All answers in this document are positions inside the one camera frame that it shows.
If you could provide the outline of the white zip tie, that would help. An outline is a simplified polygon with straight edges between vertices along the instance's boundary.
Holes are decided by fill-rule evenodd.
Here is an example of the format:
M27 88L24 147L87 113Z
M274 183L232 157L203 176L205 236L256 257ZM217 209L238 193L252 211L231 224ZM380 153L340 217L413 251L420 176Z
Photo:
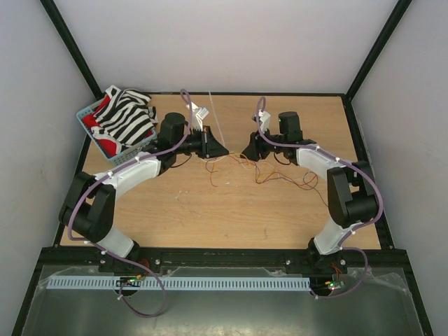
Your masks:
M214 119L216 121L216 126L218 128L218 132L219 132L219 135L220 135L221 143L222 143L222 145L224 147L226 147L225 137L223 136L223 131L222 131L219 119L218 119L218 114L216 112L216 107L215 107L215 104L214 104L214 101L213 101L213 96L212 96L210 90L208 91L208 94L209 94L209 100L210 100L211 108L212 108L212 111L213 111L213 116L214 116Z

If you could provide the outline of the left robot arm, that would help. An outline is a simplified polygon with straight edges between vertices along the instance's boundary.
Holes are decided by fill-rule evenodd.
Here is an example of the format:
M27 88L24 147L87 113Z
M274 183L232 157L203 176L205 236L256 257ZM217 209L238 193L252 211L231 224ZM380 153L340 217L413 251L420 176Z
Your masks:
M116 201L140 183L163 174L176 162L178 154L196 154L199 158L218 158L229 153L216 140L209 126L185 130L186 119L180 113L168 113L157 137L129 161L112 170L91 175L84 171L73 178L59 213L67 232L115 255L115 263L124 271L137 268L139 245L114 224Z

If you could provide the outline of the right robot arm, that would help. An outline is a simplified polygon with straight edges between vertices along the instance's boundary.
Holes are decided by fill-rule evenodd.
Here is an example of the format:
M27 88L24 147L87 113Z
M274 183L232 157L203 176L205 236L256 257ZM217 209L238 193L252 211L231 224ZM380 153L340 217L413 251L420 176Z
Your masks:
M292 164L308 169L327 182L329 218L307 247L306 263L313 272L330 265L330 256L342 249L344 241L357 229L381 218L384 205L372 170L366 161L352 162L323 150L315 141L305 139L296 112L280 113L279 134L269 130L270 114L262 109L252 117L257 130L250 135L242 155L254 162L270 153L283 156Z

